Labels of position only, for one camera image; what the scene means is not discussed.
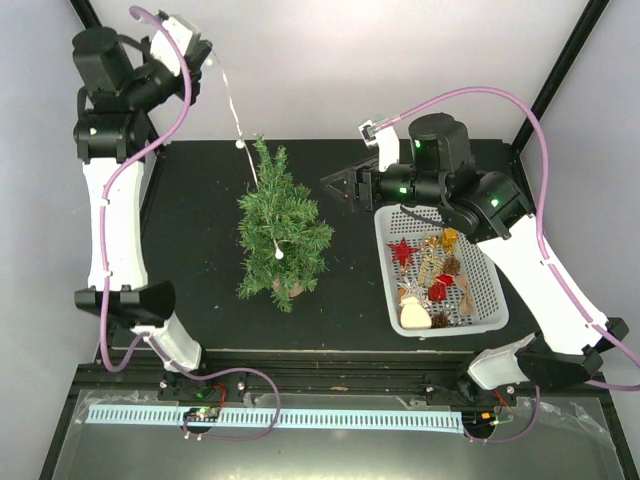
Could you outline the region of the small green christmas tree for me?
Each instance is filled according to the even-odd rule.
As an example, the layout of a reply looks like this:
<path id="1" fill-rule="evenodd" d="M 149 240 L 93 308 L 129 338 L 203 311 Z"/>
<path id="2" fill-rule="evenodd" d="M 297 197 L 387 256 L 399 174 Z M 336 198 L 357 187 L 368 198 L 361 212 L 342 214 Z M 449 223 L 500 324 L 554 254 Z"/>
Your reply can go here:
<path id="1" fill-rule="evenodd" d="M 311 190 L 295 181 L 287 149 L 272 151 L 263 136 L 253 142 L 258 156 L 257 185 L 238 200 L 242 217 L 239 244 L 244 252 L 244 277 L 238 297 L 249 299 L 263 291 L 282 312 L 293 311 L 288 290 L 299 283 L 312 292 L 328 270 L 325 253 L 334 229 L 319 215 Z M 272 290 L 278 278 L 282 290 Z"/>

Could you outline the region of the red glitter star ornament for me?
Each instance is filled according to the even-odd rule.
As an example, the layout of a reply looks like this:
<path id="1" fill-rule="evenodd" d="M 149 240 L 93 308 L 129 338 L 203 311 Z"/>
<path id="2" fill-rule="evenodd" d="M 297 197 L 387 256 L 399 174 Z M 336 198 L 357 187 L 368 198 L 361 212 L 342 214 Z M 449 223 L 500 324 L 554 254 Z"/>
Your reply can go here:
<path id="1" fill-rule="evenodd" d="M 419 247 L 410 245 L 405 238 L 396 243 L 388 243 L 387 247 L 390 249 L 392 261 L 397 262 L 401 267 L 412 265 L 414 255 L 420 251 Z"/>

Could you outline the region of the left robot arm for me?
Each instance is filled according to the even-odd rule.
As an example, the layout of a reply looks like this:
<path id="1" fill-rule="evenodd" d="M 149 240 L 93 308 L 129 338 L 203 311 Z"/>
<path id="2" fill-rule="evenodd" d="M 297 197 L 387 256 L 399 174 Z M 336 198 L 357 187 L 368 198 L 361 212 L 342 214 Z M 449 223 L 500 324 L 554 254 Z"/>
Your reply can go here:
<path id="1" fill-rule="evenodd" d="M 73 39 L 73 61 L 83 80 L 74 127 L 91 209 L 91 263 L 87 285 L 74 294 L 78 309 L 131 331 L 168 371 L 182 371 L 179 386 L 193 399 L 214 388 L 202 366 L 201 345 L 175 312 L 168 282 L 151 284 L 141 243 L 140 194 L 148 154 L 165 142 L 154 138 L 149 112 L 172 96 L 186 107 L 200 90 L 201 66 L 212 45 L 176 17 L 162 21 L 139 42 L 108 27 Z"/>

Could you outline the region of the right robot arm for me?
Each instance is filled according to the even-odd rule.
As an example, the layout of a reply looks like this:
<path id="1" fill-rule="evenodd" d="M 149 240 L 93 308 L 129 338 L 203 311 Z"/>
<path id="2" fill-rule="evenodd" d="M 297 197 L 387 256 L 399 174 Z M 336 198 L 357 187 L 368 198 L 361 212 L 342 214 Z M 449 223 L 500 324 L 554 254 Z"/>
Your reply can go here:
<path id="1" fill-rule="evenodd" d="M 542 389 L 593 384 L 604 352 L 623 348 L 626 322 L 606 316 L 577 287 L 544 236 L 543 208 L 498 171 L 475 163 L 467 127 L 446 113 L 413 120 L 410 162 L 400 160 L 393 127 L 360 127 L 377 154 L 321 180 L 353 210 L 396 205 L 438 212 L 433 226 L 452 228 L 497 266 L 523 300 L 538 329 L 521 340 L 486 349 L 454 379 L 457 396 L 476 403 L 490 390 L 521 382 Z"/>

